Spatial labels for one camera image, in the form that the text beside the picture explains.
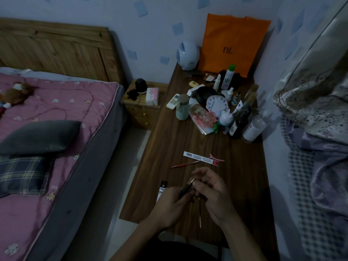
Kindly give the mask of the person's right hand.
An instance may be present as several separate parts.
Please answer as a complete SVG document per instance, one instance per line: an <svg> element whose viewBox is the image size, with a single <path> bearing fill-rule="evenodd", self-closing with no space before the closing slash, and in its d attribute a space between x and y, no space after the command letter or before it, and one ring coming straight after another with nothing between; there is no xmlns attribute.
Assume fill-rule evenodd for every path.
<svg viewBox="0 0 348 261"><path fill-rule="evenodd" d="M198 196L205 198L207 210L213 221L219 226L219 221L228 213L236 212L227 186L222 177L208 167L200 167L192 172L196 180L207 184L211 188L210 196Z"/></svg>

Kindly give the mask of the person's left hand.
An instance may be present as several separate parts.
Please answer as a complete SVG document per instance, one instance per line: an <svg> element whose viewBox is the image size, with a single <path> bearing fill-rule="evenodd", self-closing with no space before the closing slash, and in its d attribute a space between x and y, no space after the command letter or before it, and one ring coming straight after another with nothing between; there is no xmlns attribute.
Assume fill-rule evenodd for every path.
<svg viewBox="0 0 348 261"><path fill-rule="evenodd" d="M146 222L154 228L156 233L174 226L187 211L195 190L190 189L179 199L181 190L181 187L166 188L147 217Z"/></svg>

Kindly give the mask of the black pen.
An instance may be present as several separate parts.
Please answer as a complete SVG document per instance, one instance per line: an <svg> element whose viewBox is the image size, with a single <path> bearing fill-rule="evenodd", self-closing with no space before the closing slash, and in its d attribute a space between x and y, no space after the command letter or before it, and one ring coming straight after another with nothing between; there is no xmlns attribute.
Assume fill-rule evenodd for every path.
<svg viewBox="0 0 348 261"><path fill-rule="evenodd" d="M189 181L189 183L180 191L180 193L179 193L179 197L178 197L178 199L180 200L184 195L186 195L189 191L190 191L190 189L191 189L191 187L192 187L192 183L193 183L193 181L195 180L196 178L194 177L191 181Z"/></svg>

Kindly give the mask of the person's left forearm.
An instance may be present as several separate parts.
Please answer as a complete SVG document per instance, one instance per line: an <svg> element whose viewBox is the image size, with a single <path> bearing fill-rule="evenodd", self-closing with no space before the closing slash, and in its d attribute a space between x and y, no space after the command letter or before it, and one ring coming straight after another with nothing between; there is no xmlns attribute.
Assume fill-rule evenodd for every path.
<svg viewBox="0 0 348 261"><path fill-rule="evenodd" d="M158 219L146 218L108 261L135 261L149 241L165 228Z"/></svg>

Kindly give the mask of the black refill package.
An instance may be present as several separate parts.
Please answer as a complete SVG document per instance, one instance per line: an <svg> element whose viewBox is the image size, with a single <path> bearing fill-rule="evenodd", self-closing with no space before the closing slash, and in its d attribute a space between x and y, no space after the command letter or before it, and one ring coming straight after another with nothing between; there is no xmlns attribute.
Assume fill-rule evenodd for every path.
<svg viewBox="0 0 348 261"><path fill-rule="evenodd" d="M164 190L166 189L167 184L168 184L168 181L161 181L161 184L160 184L160 188L159 188L159 192L158 192L158 196L157 196L156 202L159 200L159 198L161 197L162 193L163 193Z"/></svg>

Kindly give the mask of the white refill package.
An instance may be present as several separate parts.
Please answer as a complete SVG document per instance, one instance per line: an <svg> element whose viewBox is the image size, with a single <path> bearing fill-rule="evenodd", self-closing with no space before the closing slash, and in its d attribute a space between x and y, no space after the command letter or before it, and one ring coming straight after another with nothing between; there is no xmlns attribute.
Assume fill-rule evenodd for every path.
<svg viewBox="0 0 348 261"><path fill-rule="evenodd" d="M214 166L219 166L219 163L220 163L220 161L218 161L218 160L215 160L215 159L212 159L212 158L203 157L203 156L200 156L200 155L197 155L197 154L194 154L194 153L190 153L190 152L187 152L187 151L184 151L183 156L184 157L188 157L188 158L192 158L192 159L204 162L204 163L208 163L208 164L211 164L211 165L214 165Z"/></svg>

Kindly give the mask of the white round clock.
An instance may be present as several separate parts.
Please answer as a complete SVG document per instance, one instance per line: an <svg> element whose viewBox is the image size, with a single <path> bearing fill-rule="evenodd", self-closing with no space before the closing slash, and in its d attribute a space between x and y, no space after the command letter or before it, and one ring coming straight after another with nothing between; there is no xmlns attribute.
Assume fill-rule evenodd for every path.
<svg viewBox="0 0 348 261"><path fill-rule="evenodd" d="M215 114L216 118L229 110L228 101L219 95L212 95L206 100L206 110Z"/></svg>

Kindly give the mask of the wooden nightstand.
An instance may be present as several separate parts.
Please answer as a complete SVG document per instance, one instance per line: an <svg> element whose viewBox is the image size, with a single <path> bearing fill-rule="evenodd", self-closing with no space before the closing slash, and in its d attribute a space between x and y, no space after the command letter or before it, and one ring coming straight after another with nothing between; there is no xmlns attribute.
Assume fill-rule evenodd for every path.
<svg viewBox="0 0 348 261"><path fill-rule="evenodd" d="M133 126L141 129L152 130L157 123L161 105L164 103L168 84L148 81L146 83L148 87L159 88L158 106L147 106L146 94L141 94L136 100L132 100L128 98L128 94L125 93L121 102L128 110Z"/></svg>

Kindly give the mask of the black round bowl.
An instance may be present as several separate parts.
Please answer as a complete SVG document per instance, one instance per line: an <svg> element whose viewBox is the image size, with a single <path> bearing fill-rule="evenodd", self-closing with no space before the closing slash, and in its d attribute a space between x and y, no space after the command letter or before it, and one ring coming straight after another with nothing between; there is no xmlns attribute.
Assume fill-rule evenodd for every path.
<svg viewBox="0 0 348 261"><path fill-rule="evenodd" d="M202 86L195 91L194 98L198 101L200 105L206 106L207 99L210 96L215 95L217 95L217 92L212 87Z"/></svg>

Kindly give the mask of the tall glass bottle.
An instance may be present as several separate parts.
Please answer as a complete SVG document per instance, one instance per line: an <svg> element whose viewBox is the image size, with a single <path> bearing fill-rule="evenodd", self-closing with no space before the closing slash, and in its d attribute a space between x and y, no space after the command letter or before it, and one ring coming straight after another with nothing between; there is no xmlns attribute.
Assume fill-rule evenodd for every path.
<svg viewBox="0 0 348 261"><path fill-rule="evenodd" d="M250 89L248 90L245 98L244 98L244 103L243 106L241 108L241 110L245 110L248 107L252 107L252 105L254 104L256 98L257 98L257 90L259 89L259 85L258 84L253 84Z"/></svg>

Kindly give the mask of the checkered sheet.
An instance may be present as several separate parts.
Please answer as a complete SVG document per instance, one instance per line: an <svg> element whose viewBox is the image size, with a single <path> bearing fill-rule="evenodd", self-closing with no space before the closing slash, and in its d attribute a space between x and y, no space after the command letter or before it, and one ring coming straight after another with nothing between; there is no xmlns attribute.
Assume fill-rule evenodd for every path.
<svg viewBox="0 0 348 261"><path fill-rule="evenodd" d="M286 145L282 115L280 127ZM309 194L309 177L298 175L290 169L289 179L293 190L295 209L298 216L299 234L305 254L312 261L348 261L348 229L337 226L311 199Z"/></svg>

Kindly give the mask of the white green spray bottle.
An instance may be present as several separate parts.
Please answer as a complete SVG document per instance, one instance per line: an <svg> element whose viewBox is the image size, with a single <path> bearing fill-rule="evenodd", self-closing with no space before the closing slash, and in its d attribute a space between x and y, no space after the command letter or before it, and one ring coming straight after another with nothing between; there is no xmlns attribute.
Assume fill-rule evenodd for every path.
<svg viewBox="0 0 348 261"><path fill-rule="evenodd" d="M236 68L235 64L231 64L229 66L229 68L226 71L226 74L224 76L223 83L221 84L221 90L228 90L229 89L233 75L235 73L235 68Z"/></svg>

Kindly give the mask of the purple cloth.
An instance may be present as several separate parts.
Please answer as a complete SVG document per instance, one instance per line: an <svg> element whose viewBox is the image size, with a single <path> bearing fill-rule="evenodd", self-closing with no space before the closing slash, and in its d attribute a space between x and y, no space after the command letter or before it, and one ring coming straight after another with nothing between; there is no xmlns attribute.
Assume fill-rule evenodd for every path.
<svg viewBox="0 0 348 261"><path fill-rule="evenodd" d="M288 118L283 122L290 169L309 177L311 199L337 226L348 229L348 144L313 136Z"/></svg>

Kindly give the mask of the floral curtain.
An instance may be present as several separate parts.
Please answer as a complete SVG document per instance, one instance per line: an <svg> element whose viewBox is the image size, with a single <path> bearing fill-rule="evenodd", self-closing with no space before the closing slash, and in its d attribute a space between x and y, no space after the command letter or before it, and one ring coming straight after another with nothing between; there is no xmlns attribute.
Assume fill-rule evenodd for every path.
<svg viewBox="0 0 348 261"><path fill-rule="evenodd" d="M348 0L314 1L272 100L306 133L348 145Z"/></svg>

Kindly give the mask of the plaid pillow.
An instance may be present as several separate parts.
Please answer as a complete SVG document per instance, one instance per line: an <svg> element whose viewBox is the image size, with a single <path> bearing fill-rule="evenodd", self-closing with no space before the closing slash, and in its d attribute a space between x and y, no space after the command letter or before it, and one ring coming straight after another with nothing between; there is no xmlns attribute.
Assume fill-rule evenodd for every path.
<svg viewBox="0 0 348 261"><path fill-rule="evenodd" d="M55 159L54 154L0 156L0 198L43 196Z"/></svg>

